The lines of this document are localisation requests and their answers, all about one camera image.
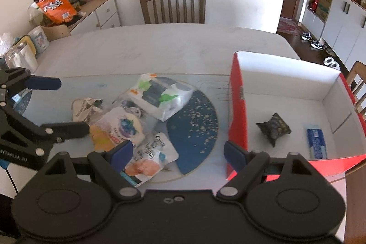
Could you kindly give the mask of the brown wooden chair far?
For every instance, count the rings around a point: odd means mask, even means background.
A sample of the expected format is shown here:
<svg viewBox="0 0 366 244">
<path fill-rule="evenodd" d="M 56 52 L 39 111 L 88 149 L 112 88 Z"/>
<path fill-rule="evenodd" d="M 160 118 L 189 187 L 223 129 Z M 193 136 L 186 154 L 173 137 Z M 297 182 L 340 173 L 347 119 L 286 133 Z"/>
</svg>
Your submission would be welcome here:
<svg viewBox="0 0 366 244">
<path fill-rule="evenodd" d="M 146 24 L 203 24 L 206 0 L 140 0 Z"/>
</svg>

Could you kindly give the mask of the orange snack bag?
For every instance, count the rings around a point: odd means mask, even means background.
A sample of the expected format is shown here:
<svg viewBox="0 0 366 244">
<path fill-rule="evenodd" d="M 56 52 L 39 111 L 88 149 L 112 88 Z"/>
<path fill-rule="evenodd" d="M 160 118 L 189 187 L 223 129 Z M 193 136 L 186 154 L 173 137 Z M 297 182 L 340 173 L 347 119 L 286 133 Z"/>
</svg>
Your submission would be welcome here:
<svg viewBox="0 0 366 244">
<path fill-rule="evenodd" d="M 70 26 L 81 18 L 68 0 L 33 1 L 54 24 Z"/>
</svg>

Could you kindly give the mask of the white slippers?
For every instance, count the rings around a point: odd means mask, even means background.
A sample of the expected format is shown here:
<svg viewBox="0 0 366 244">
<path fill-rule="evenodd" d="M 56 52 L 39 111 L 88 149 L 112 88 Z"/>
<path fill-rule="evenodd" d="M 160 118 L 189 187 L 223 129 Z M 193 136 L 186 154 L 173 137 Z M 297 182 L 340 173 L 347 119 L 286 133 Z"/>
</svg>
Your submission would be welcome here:
<svg viewBox="0 0 366 244">
<path fill-rule="evenodd" d="M 324 61 L 323 61 L 323 64 L 327 67 L 332 68 L 332 69 L 335 69 L 335 70 L 338 70 L 338 71 L 341 70 L 339 63 L 333 57 L 329 56 L 329 57 L 325 58 Z"/>
</svg>

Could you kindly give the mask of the black sesame snack packet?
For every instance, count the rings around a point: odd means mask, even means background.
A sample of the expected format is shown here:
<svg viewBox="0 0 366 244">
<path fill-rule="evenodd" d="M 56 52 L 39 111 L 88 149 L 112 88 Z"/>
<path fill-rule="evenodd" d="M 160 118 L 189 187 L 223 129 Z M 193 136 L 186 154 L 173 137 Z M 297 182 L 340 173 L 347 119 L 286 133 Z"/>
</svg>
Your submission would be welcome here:
<svg viewBox="0 0 366 244">
<path fill-rule="evenodd" d="M 274 113 L 270 120 L 256 123 L 262 134 L 267 138 L 272 147 L 275 147 L 277 139 L 292 133 L 290 127 L 278 113 Z"/>
</svg>

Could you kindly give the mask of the brown wooden chair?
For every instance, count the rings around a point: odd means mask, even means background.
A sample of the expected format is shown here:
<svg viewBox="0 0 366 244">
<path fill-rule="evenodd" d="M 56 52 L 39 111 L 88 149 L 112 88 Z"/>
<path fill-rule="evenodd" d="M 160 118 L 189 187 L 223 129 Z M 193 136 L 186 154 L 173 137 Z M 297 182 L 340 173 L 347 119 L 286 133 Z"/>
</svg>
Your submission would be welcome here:
<svg viewBox="0 0 366 244">
<path fill-rule="evenodd" d="M 206 0 L 140 0 L 146 24 L 203 24 Z"/>
<path fill-rule="evenodd" d="M 355 99 L 354 109 L 365 120 L 365 75 L 366 65 L 356 61 L 351 67 L 346 82 Z"/>
</svg>

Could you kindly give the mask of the clear bread snack bag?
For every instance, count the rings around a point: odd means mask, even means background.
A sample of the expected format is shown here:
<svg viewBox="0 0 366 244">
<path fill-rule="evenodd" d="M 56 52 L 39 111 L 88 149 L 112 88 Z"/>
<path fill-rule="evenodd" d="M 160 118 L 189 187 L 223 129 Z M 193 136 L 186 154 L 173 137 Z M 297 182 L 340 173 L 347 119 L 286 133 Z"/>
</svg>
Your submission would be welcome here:
<svg viewBox="0 0 366 244">
<path fill-rule="evenodd" d="M 143 126 L 137 116 L 122 107 L 116 107 L 90 125 L 95 150 L 110 151 L 124 141 L 137 147 L 145 139 Z"/>
</svg>

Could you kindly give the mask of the pair of sneakers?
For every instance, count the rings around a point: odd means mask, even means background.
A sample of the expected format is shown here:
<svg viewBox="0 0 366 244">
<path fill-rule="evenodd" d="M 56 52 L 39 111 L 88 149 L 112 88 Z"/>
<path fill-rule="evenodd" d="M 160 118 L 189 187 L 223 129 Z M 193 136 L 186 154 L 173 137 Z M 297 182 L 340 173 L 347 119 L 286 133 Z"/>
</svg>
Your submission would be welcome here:
<svg viewBox="0 0 366 244">
<path fill-rule="evenodd" d="M 310 46 L 317 50 L 324 50 L 324 46 L 316 39 L 313 38 L 310 32 L 304 32 L 301 34 L 301 39 L 303 41 L 309 41 Z"/>
</svg>

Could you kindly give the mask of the brown wooden chair right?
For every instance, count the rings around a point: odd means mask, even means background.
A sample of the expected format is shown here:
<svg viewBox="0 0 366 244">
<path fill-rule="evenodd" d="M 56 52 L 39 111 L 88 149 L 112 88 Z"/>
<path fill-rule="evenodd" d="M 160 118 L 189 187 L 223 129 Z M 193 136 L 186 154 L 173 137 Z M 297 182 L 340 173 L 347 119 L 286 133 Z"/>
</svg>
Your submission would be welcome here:
<svg viewBox="0 0 366 244">
<path fill-rule="evenodd" d="M 351 67 L 346 82 L 355 99 L 354 109 L 365 120 L 365 75 L 366 65 L 356 61 Z"/>
</svg>

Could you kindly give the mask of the white chicken sausage packet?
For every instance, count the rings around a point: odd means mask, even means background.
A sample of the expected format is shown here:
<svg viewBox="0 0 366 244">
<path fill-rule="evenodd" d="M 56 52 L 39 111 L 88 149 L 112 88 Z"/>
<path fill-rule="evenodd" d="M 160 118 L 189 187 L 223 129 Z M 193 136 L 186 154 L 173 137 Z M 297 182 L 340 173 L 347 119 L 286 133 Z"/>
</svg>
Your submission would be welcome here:
<svg viewBox="0 0 366 244">
<path fill-rule="evenodd" d="M 154 178 L 168 164 L 178 160 L 179 154 L 167 135 L 149 135 L 133 151 L 133 156 L 120 175 L 138 187 Z"/>
</svg>

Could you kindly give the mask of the red cardboard shoe box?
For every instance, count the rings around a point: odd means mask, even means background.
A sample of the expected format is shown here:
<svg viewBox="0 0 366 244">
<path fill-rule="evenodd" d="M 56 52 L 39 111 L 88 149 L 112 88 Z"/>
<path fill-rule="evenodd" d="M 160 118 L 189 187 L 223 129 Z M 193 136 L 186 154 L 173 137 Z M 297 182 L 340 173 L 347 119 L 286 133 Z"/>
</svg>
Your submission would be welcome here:
<svg viewBox="0 0 366 244">
<path fill-rule="evenodd" d="M 238 51 L 229 77 L 230 141 L 271 157 L 298 152 L 324 176 L 344 173 L 365 158 L 365 121 L 344 75 L 312 62 Z M 272 147 L 256 123 L 278 113 L 292 133 Z M 312 160 L 308 126 L 323 131 L 328 158 Z"/>
</svg>

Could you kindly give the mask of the silver foil snack bag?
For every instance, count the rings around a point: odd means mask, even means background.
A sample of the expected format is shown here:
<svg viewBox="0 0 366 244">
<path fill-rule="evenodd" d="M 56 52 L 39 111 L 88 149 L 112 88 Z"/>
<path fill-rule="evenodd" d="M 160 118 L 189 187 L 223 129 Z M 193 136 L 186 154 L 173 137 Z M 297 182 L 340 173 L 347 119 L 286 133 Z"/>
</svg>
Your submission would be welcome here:
<svg viewBox="0 0 366 244">
<path fill-rule="evenodd" d="M 102 104 L 102 99 L 83 98 L 74 100 L 71 106 L 72 121 L 90 122 L 94 114 L 102 112 Z"/>
</svg>

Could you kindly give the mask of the blue wafer packet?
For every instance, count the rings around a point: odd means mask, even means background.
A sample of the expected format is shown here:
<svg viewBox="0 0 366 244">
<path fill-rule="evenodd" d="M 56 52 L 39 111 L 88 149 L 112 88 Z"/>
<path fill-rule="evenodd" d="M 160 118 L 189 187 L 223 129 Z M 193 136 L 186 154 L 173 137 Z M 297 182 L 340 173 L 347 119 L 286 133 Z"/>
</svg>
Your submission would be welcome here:
<svg viewBox="0 0 366 244">
<path fill-rule="evenodd" d="M 328 158 L 323 131 L 317 126 L 308 126 L 306 129 L 308 147 L 312 160 Z"/>
</svg>

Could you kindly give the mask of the white tissue pack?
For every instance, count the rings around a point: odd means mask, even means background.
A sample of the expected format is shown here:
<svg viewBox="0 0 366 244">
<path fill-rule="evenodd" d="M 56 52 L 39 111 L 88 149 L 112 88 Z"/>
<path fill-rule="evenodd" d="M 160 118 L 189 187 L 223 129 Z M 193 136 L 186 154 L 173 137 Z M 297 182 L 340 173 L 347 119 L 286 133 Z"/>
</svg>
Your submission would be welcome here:
<svg viewBox="0 0 366 244">
<path fill-rule="evenodd" d="M 165 122 L 189 102 L 193 92 L 194 88 L 184 82 L 147 73 L 127 94 L 147 114 Z"/>
</svg>

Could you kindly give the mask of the white sideboard cabinet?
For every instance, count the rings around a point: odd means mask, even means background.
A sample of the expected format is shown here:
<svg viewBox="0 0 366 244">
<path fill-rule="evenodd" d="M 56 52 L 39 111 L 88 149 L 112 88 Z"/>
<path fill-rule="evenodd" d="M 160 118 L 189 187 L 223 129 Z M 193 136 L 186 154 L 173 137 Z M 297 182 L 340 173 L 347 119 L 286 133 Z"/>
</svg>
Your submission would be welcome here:
<svg viewBox="0 0 366 244">
<path fill-rule="evenodd" d="M 81 7 L 79 13 L 82 18 L 68 27 L 65 25 L 42 26 L 46 37 L 53 41 L 71 35 L 122 26 L 116 0 L 91 0 Z"/>
</svg>

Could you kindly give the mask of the white wall cabinet unit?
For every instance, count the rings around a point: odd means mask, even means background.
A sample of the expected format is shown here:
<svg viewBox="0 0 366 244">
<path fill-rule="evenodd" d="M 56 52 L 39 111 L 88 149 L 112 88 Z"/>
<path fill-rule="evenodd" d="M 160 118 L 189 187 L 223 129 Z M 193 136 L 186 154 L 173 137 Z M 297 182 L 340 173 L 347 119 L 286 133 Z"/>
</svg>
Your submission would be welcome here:
<svg viewBox="0 0 366 244">
<path fill-rule="evenodd" d="M 306 9 L 302 26 L 324 41 L 350 69 L 365 62 L 365 9 L 352 0 L 332 0 L 326 20 Z"/>
</svg>

